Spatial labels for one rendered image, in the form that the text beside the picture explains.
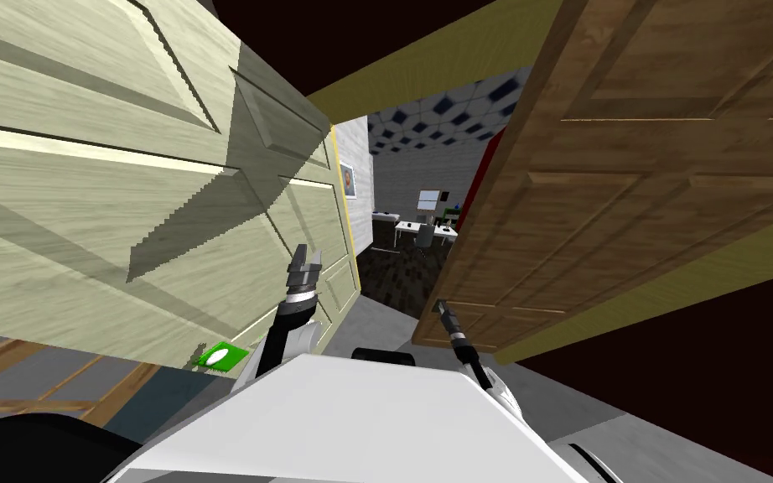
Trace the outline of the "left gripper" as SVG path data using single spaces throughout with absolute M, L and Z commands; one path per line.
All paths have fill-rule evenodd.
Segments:
M 287 287 L 289 293 L 314 291 L 322 268 L 322 251 L 316 251 L 309 263 L 306 262 L 308 245 L 298 244 L 293 254 L 293 264 L 288 265 Z

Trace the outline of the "grey office chair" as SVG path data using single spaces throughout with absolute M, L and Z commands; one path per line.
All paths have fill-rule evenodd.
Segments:
M 423 257 L 427 256 L 428 249 L 433 243 L 434 233 L 436 227 L 434 225 L 425 225 L 423 223 L 419 226 L 417 235 L 414 238 L 414 246 L 417 252 Z

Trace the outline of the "white desk with monitor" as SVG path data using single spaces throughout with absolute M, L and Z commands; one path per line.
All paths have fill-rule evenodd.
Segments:
M 460 203 L 449 205 L 449 192 L 442 190 L 421 190 L 416 204 L 415 221 L 399 220 L 395 226 L 393 245 L 406 233 L 418 234 L 421 225 L 430 225 L 433 239 L 443 246 L 457 239 L 457 225 L 462 212 Z

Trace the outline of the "green and white door knob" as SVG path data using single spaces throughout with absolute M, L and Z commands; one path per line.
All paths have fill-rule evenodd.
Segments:
M 239 366 L 248 355 L 248 350 L 228 342 L 219 342 L 207 350 L 199 349 L 191 363 L 197 369 L 227 373 Z

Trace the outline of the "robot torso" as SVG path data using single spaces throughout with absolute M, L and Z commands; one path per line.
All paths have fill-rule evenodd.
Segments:
M 303 354 L 148 440 L 102 483 L 621 483 L 546 444 L 490 370 Z

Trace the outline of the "brown wooden door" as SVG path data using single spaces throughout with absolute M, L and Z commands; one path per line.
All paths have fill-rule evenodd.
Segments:
M 516 361 L 773 278 L 773 0 L 563 0 L 431 300 Z

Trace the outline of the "pale green wooden door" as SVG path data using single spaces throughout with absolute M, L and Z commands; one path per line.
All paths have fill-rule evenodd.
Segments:
M 0 0 L 0 336 L 189 367 L 250 345 L 293 249 L 325 346 L 359 296 L 325 114 L 259 0 Z

